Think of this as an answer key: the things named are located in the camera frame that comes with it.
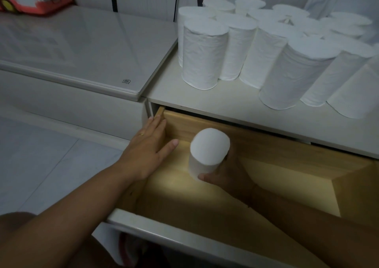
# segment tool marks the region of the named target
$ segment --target wooden drawer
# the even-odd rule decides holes
[[[121,197],[110,222],[119,229],[232,266],[326,267],[315,255],[220,188],[187,173],[189,147],[213,127],[235,143],[262,187],[325,212],[379,227],[373,160],[164,110],[177,149],[146,181]]]
[[[27,112],[127,140],[148,118],[145,98],[134,102],[3,70],[0,95]]]

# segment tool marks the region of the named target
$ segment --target drawer edge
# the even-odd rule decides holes
[[[111,213],[107,222],[117,230],[228,267],[235,267],[236,264],[246,267],[292,267],[118,208]]]

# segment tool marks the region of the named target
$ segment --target tiled floor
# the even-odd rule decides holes
[[[0,117],[0,215],[41,213],[100,170],[121,151]],[[93,236],[121,264],[119,232],[101,223]],[[217,267],[164,248],[172,267]]]

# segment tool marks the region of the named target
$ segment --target yellow wheel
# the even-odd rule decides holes
[[[1,2],[1,6],[3,7],[3,9],[7,12],[12,12],[14,14],[18,13],[19,11],[17,11],[16,7],[8,0],[0,0]]]

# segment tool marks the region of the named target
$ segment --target right hand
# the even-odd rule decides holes
[[[237,157],[234,146],[230,149],[226,159],[212,173],[203,173],[198,176],[202,181],[214,184],[225,190],[234,198],[248,204],[253,190],[257,184],[251,180],[243,165]]]

